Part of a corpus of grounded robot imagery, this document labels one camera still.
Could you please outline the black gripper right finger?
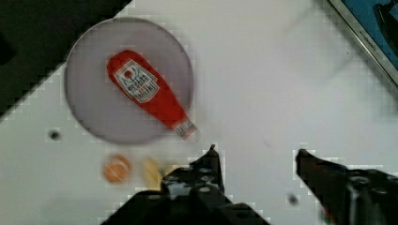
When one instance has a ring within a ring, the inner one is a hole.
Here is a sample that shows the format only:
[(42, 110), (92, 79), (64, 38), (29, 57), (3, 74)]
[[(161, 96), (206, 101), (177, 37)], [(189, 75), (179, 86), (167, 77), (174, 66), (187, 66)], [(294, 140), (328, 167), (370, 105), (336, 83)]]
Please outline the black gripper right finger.
[(334, 225), (398, 225), (397, 177), (376, 169), (349, 169), (300, 149), (296, 174)]

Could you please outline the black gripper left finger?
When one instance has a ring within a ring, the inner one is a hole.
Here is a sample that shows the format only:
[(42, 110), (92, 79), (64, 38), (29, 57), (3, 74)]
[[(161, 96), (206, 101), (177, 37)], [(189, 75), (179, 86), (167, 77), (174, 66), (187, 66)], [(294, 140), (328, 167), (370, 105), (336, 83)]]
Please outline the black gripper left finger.
[(161, 179), (158, 190), (136, 193), (101, 225), (269, 225), (246, 203), (224, 194), (215, 146)]

